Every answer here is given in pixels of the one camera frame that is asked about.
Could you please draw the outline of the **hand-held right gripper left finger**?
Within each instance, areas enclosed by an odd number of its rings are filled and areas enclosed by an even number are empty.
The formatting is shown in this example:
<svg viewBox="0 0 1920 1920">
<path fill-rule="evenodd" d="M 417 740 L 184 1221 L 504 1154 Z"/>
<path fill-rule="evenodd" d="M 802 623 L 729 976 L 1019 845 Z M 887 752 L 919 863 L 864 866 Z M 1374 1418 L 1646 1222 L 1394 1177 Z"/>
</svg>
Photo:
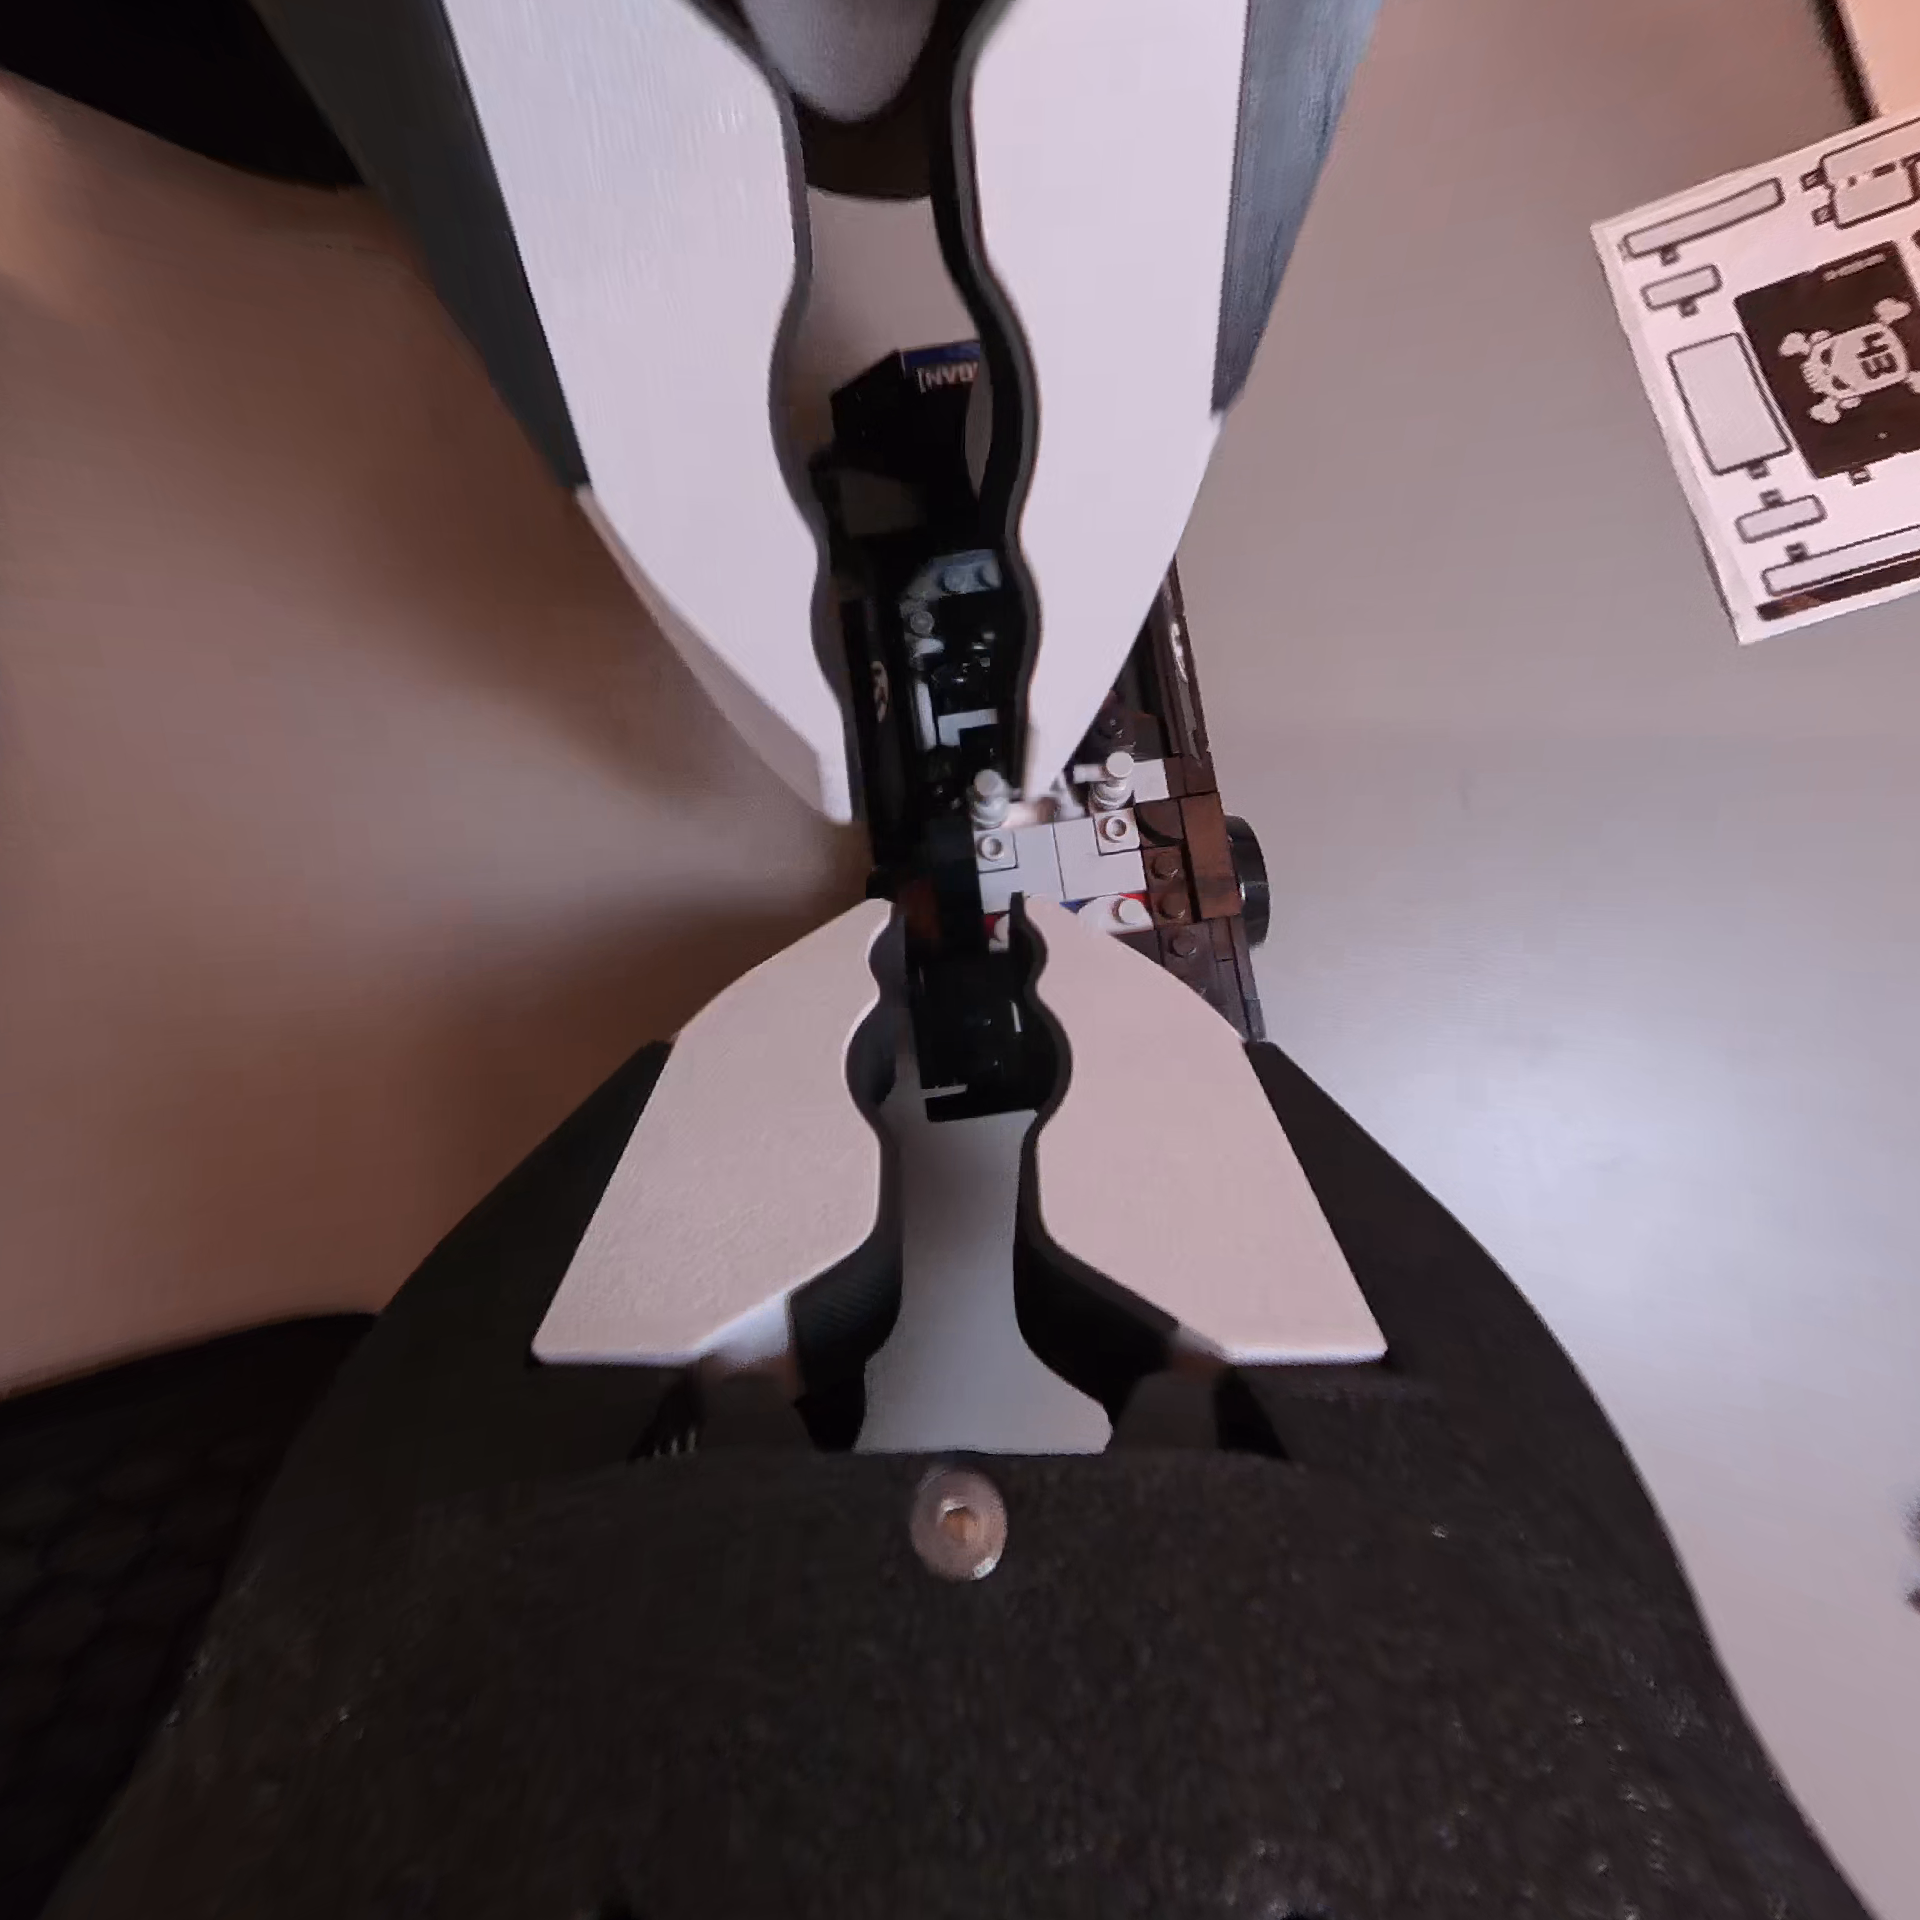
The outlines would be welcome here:
<svg viewBox="0 0 1920 1920">
<path fill-rule="evenodd" d="M 684 1024 L 536 1333 L 543 1364 L 864 1389 L 904 1289 L 879 1121 L 895 944 L 895 906 L 856 903 Z"/>
</svg>

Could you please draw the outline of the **sticker sheet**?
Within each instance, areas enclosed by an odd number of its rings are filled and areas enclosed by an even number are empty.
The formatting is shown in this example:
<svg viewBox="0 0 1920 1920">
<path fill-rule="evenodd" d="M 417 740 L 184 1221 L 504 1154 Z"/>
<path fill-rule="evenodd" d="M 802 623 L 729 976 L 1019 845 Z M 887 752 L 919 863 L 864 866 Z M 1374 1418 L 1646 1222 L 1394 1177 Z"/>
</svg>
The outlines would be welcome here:
<svg viewBox="0 0 1920 1920">
<path fill-rule="evenodd" d="M 1916 112 L 1593 241 L 1740 641 L 1916 593 Z"/>
</svg>

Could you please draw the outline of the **black lego car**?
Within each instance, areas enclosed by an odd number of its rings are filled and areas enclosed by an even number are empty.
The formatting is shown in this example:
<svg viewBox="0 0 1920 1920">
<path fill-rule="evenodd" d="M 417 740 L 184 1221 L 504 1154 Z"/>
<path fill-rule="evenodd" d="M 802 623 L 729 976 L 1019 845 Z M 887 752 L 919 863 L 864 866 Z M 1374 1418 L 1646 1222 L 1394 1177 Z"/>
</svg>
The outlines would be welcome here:
<svg viewBox="0 0 1920 1920">
<path fill-rule="evenodd" d="M 931 1119 L 1043 1103 L 1010 953 L 1017 897 L 1054 900 L 1176 973 L 1243 1039 L 1265 1037 L 1252 951 L 1270 929 L 1255 830 L 1218 791 L 1177 566 L 1040 800 L 1000 670 L 1017 596 L 982 533 L 969 416 L 990 412 L 974 340 L 887 352 L 831 400 L 810 462 L 826 504 L 866 783 L 871 892 L 904 916 L 904 984 Z"/>
</svg>

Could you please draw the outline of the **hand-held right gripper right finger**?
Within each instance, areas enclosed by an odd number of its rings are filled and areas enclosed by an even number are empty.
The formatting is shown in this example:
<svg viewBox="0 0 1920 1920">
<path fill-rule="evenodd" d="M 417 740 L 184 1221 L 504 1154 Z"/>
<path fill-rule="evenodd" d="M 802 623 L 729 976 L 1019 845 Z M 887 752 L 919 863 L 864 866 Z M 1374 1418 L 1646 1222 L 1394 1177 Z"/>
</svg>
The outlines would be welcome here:
<svg viewBox="0 0 1920 1920">
<path fill-rule="evenodd" d="M 1344 1385 L 1386 1333 L 1251 1045 L 1060 903 L 1017 900 L 1038 1112 L 1023 1138 L 1015 1314 L 1113 1442 L 1266 1426 L 1251 1375 Z"/>
</svg>

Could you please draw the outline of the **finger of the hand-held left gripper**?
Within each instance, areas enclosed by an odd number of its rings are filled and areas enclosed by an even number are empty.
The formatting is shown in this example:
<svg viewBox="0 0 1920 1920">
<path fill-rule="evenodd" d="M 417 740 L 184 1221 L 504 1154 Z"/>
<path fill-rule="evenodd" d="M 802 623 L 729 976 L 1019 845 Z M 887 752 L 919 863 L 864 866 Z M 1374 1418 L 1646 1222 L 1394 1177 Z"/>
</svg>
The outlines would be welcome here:
<svg viewBox="0 0 1920 1920">
<path fill-rule="evenodd" d="M 755 753 L 856 813 L 826 541 L 779 377 L 810 293 L 794 109 L 727 13 L 448 5 L 567 418 L 646 610 Z"/>
<path fill-rule="evenodd" d="M 1212 462 L 1243 40 L 1243 1 L 1019 1 L 974 58 L 977 237 L 1035 392 L 1017 522 L 1035 792 L 1090 729 Z"/>
</svg>

